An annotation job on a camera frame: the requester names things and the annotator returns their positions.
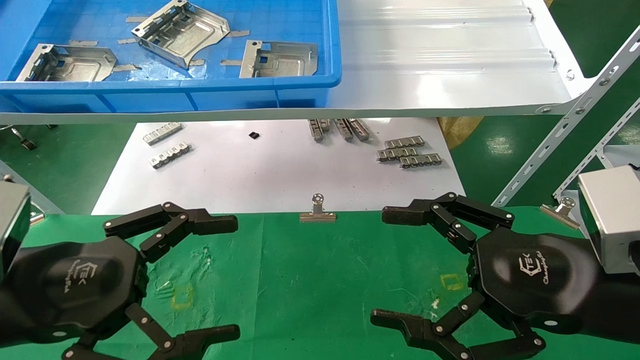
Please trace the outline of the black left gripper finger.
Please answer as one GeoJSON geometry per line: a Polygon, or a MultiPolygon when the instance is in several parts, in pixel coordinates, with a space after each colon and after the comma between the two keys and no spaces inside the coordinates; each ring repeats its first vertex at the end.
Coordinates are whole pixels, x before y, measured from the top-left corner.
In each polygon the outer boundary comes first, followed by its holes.
{"type": "Polygon", "coordinates": [[[234,215],[213,216],[204,208],[185,209],[173,202],[160,203],[103,224],[105,235],[123,240],[152,231],[139,246],[139,253],[149,264],[157,262],[189,235],[229,234],[238,230],[234,215]]]}

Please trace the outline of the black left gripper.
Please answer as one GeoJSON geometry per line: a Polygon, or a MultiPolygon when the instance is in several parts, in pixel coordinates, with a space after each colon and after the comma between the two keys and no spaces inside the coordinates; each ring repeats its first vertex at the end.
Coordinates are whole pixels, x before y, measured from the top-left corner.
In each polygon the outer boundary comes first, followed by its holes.
{"type": "Polygon", "coordinates": [[[157,346],[149,360],[201,360],[240,338],[236,324],[169,336],[140,305],[148,282],[146,261],[119,237],[23,248],[13,262],[13,344],[80,337],[64,360],[117,360],[94,346],[131,321],[157,346]]]}

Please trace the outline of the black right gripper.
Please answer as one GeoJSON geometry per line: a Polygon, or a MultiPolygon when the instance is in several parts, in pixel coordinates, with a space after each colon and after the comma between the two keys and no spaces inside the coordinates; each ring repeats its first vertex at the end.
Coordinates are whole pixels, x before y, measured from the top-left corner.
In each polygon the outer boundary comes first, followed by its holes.
{"type": "Polygon", "coordinates": [[[460,253],[473,253],[475,246],[482,291],[501,315],[530,325],[508,319],[514,338],[468,347],[454,337],[455,331],[484,309],[487,299],[477,291],[436,322],[373,309],[371,324],[400,331],[407,346],[432,351],[442,360],[528,360],[547,346],[531,327],[556,334],[582,333],[585,304],[601,271],[590,244],[567,235],[519,234],[509,230],[514,219],[506,210],[456,193],[382,209],[383,223],[430,225],[460,253]],[[476,233],[461,220],[491,232],[477,241],[476,233]]]}

